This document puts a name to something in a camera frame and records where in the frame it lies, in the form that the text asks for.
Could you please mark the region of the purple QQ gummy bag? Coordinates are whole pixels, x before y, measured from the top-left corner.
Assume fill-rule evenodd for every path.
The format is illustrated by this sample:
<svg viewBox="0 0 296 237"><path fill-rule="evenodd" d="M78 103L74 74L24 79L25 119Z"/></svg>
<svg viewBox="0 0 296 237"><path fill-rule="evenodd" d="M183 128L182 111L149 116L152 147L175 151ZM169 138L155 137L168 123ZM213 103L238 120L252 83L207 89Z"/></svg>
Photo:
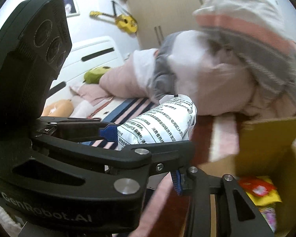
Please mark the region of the purple QQ gummy bag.
<svg viewBox="0 0 296 237"><path fill-rule="evenodd" d="M275 232L277 227L275 208L266 206L258 207L258 210L267 221L271 230Z"/></svg>

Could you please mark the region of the white red snack pouch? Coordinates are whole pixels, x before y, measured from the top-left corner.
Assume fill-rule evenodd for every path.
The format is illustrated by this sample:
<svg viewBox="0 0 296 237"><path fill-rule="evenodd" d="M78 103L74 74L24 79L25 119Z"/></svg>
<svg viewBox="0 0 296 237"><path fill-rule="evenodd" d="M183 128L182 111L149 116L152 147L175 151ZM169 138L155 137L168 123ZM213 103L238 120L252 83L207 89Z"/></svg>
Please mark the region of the white red snack pouch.
<svg viewBox="0 0 296 237"><path fill-rule="evenodd" d="M151 110L117 127L117 149L129 144L188 141L197 108L186 95L166 95Z"/></svg>

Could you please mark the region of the yellow snack bag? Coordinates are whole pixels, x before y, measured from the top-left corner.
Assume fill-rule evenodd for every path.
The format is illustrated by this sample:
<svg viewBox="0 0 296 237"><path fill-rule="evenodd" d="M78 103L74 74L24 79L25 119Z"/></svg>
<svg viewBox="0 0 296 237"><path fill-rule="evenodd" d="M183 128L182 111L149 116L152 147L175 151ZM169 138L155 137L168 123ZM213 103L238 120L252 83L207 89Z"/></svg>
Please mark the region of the yellow snack bag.
<svg viewBox="0 0 296 237"><path fill-rule="evenodd" d="M239 184L257 207L282 202L277 188L269 177L243 177L239 180Z"/></svg>

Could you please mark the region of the orange plush toy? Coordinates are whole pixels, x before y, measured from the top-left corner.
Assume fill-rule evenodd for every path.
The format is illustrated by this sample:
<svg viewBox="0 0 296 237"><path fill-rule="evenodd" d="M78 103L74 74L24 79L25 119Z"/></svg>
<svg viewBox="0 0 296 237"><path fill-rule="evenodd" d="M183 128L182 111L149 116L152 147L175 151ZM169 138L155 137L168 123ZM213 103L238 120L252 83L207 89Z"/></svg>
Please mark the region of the orange plush toy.
<svg viewBox="0 0 296 237"><path fill-rule="evenodd" d="M69 117L74 111L70 100L59 100L44 108L42 116Z"/></svg>

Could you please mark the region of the green plush toy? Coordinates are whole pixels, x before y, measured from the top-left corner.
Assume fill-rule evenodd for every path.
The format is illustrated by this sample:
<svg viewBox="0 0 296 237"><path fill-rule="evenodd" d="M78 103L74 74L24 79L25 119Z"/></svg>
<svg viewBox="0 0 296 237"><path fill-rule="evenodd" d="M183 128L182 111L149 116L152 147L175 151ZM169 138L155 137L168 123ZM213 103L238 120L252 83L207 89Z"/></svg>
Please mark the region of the green plush toy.
<svg viewBox="0 0 296 237"><path fill-rule="evenodd" d="M99 66L90 69L84 74L84 82L87 84L99 84L101 77L110 69L108 66Z"/></svg>

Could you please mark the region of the white bed headboard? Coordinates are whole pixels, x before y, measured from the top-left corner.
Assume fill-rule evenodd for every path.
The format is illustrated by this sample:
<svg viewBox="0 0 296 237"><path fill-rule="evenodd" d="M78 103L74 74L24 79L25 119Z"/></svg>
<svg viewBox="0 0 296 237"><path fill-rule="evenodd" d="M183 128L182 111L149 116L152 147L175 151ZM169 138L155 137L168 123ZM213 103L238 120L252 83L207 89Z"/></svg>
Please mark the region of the white bed headboard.
<svg viewBox="0 0 296 237"><path fill-rule="evenodd" d="M109 36L74 43L58 78L51 84L53 94L46 100L45 105L72 98L70 86L83 82L84 74L88 70L100 66L114 68L123 64L124 60L116 43Z"/></svg>

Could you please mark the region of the striped pink navy blanket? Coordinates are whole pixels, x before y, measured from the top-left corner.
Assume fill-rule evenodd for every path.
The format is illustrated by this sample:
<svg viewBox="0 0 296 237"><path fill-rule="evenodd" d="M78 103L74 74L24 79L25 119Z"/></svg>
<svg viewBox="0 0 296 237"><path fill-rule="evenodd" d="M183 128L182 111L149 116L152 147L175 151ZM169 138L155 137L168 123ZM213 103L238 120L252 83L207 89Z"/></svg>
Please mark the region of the striped pink navy blanket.
<svg viewBox="0 0 296 237"><path fill-rule="evenodd" d="M229 216L220 178L206 175L189 162L213 162L239 151L238 123L233 114L200 117L192 142L149 144L154 175L165 173L145 207L138 227L127 236L210 236L211 224Z"/></svg>

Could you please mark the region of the cardboard box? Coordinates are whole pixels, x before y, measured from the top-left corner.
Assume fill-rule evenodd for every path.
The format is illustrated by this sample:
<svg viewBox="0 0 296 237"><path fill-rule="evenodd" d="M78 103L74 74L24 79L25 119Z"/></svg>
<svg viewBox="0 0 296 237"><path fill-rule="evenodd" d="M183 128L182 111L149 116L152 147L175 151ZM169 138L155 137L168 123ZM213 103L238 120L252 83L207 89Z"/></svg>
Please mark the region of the cardboard box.
<svg viewBox="0 0 296 237"><path fill-rule="evenodd" d="M240 151L200 168L209 175L269 176L282 199L275 207L276 236L296 225L296 116L242 123Z"/></svg>

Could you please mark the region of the pink grey rolled duvet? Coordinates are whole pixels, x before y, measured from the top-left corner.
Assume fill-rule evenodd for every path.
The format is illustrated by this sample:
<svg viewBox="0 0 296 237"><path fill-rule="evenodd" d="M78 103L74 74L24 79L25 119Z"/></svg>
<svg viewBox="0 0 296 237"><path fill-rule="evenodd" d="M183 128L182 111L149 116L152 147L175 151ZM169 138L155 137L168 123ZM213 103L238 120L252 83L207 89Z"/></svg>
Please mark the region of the pink grey rolled duvet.
<svg viewBox="0 0 296 237"><path fill-rule="evenodd" d="M147 97L155 103L166 95L186 95L200 116L240 112L269 119L296 114L287 94L267 104L249 66L200 31L174 33L158 49L134 51L99 84L116 97Z"/></svg>

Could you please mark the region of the yellow ukulele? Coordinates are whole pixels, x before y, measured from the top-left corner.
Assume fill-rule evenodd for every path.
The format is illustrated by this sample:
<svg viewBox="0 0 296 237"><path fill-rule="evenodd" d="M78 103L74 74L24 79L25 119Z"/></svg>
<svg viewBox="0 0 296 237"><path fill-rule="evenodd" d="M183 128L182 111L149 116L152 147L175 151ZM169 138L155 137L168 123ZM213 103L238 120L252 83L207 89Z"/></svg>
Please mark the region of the yellow ukulele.
<svg viewBox="0 0 296 237"><path fill-rule="evenodd" d="M138 31L137 20L116 1L111 0L113 13L108 14L100 11L91 11L92 18L107 17L114 20L115 25L128 34L136 34Z"/></svg>

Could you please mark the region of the beige wardrobe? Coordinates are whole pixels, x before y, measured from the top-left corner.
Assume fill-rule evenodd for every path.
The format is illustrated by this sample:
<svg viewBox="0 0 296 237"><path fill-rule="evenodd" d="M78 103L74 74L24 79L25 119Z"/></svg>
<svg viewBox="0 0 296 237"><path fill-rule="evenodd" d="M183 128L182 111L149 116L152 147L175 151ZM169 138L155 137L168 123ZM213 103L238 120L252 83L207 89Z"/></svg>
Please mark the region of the beige wardrobe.
<svg viewBox="0 0 296 237"><path fill-rule="evenodd" d="M142 49L160 47L169 34L198 30L193 12L205 0L127 0L136 19L137 38Z"/></svg>

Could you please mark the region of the striped grey pink pillow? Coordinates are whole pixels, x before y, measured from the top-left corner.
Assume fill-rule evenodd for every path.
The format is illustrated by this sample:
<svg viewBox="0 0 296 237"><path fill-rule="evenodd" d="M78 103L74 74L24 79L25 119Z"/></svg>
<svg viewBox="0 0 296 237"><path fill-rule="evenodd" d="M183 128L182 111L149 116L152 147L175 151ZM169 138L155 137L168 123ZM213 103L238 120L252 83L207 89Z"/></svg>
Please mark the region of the striped grey pink pillow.
<svg viewBox="0 0 296 237"><path fill-rule="evenodd" d="M212 40L250 67L264 106L287 95L296 106L296 48L283 18L267 0L206 0L193 12Z"/></svg>

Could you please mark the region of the framed wall photo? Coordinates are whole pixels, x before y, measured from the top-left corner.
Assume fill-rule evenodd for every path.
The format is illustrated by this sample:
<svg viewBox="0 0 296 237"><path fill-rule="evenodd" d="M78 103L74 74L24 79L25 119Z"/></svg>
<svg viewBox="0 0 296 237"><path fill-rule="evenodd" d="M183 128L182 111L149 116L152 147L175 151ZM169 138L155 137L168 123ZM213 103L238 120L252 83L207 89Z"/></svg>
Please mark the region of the framed wall photo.
<svg viewBox="0 0 296 237"><path fill-rule="evenodd" d="M80 12L74 0L64 0L66 17L79 16Z"/></svg>

